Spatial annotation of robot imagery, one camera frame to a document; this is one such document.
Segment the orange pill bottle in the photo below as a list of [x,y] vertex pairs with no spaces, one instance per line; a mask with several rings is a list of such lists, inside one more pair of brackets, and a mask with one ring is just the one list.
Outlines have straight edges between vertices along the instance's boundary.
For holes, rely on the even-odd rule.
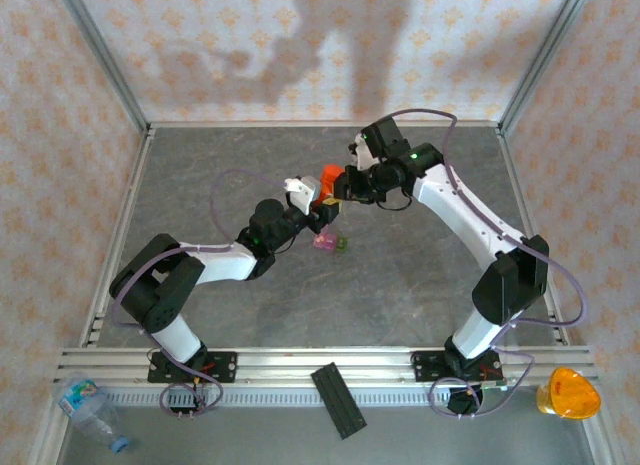
[[321,193],[320,198],[324,200],[326,197],[334,195],[334,184],[338,177],[344,173],[344,168],[336,164],[327,164],[321,174]]

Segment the black slotted plate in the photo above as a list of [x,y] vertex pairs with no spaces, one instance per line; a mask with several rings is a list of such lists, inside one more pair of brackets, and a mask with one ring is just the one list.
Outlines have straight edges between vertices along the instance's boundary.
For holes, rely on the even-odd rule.
[[314,371],[311,378],[342,440],[367,426],[360,408],[334,362]]

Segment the black controller box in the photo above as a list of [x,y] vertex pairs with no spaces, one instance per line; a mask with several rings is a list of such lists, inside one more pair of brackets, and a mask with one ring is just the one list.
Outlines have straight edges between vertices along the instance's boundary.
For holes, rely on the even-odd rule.
[[195,387],[176,387],[167,393],[166,407],[170,413],[178,418],[194,418],[205,406],[205,398],[198,393]]
[[471,388],[452,387],[449,389],[446,409],[454,415],[475,417],[483,399],[484,393],[480,385],[473,385]]

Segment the clear plastic water bottle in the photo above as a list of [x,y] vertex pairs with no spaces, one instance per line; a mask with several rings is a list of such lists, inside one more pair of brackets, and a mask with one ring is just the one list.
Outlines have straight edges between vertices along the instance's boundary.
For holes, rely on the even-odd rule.
[[72,374],[54,386],[54,401],[86,438],[119,454],[130,444],[115,405],[93,379]]

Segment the orange translucent plastic cup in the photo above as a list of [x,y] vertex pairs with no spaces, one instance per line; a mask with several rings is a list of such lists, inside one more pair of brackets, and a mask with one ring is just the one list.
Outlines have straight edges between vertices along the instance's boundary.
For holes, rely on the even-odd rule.
[[601,408],[601,397],[595,387],[578,372],[556,368],[546,385],[536,391],[536,405],[543,414],[569,420],[585,420]]

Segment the aluminium table edge rail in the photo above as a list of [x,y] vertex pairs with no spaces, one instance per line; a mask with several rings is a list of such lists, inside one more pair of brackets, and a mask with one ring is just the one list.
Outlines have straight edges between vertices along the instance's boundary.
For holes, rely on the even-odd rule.
[[[396,123],[401,127],[431,127],[446,128],[451,124],[450,120],[400,120],[395,119]],[[150,129],[161,128],[327,128],[327,127],[347,127],[362,129],[371,123],[369,121],[345,121],[345,120],[324,120],[324,121],[156,121],[151,122]]]
[[111,301],[109,286],[111,280],[118,272],[122,250],[155,133],[156,128],[151,127],[144,134],[134,166],[129,174],[124,198],[119,208],[116,225],[111,235],[106,257],[103,261],[98,284],[91,299],[84,326],[78,340],[78,346],[80,348],[95,347],[99,340],[100,330]]
[[[518,205],[521,220],[523,222],[523,229],[527,236],[539,233],[537,224],[531,213],[531,207],[528,205],[524,188],[521,184],[518,171],[516,170],[515,162],[512,153],[509,148],[509,144],[504,136],[504,133],[499,127],[495,128],[495,134],[500,145],[503,158],[505,160],[506,168],[509,174],[511,186],[513,188],[516,202]],[[543,295],[544,304],[546,307],[546,321],[558,322],[563,321],[564,316],[561,307],[557,303],[557,290],[552,281],[552,270],[549,268],[548,284],[545,294]],[[556,346],[569,346],[572,345],[570,334],[565,327],[547,326],[550,330]]]

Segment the wide aluminium mounting rail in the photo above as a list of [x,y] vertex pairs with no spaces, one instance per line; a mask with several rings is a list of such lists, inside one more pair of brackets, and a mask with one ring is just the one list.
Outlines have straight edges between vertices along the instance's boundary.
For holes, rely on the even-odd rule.
[[[355,388],[381,385],[407,387],[415,382],[412,351],[406,347],[240,348],[237,350],[236,387],[302,387],[312,385],[311,373],[334,363],[346,383]],[[516,382],[527,365],[524,383],[541,384],[560,367],[597,380],[593,355],[586,346],[507,347],[498,353],[503,376]],[[142,386],[147,383],[147,351],[132,348],[69,348],[62,352],[54,380],[78,373],[103,385]]]

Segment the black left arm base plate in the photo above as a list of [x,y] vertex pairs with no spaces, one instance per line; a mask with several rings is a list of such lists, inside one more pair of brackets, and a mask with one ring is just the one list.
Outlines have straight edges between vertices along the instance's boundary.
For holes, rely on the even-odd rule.
[[[153,352],[149,358],[149,383],[190,383],[195,379],[194,375],[171,363],[160,351]],[[236,352],[208,351],[192,359],[187,367],[207,374],[220,383],[234,383],[237,358]]]

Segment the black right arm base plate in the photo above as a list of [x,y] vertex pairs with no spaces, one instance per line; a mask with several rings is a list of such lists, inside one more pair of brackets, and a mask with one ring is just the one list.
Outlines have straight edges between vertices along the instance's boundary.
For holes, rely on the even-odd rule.
[[410,361],[417,382],[434,382],[446,377],[469,382],[504,379],[499,355],[492,350],[473,359],[450,350],[415,351]]

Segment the aluminium frame post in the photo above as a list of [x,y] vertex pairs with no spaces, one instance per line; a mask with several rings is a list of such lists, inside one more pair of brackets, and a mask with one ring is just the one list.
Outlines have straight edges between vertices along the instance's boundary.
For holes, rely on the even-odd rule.
[[503,137],[508,136],[516,127],[528,101],[532,98],[539,81],[559,50],[566,34],[578,19],[588,0],[563,0],[541,45],[525,72],[514,95],[509,101],[497,128]]
[[127,84],[113,54],[109,50],[107,42],[100,32],[91,12],[87,8],[85,1],[62,0],[62,2],[78,27],[85,43],[105,73],[108,82],[120,99],[132,123],[139,131],[146,133],[150,127],[149,122]]

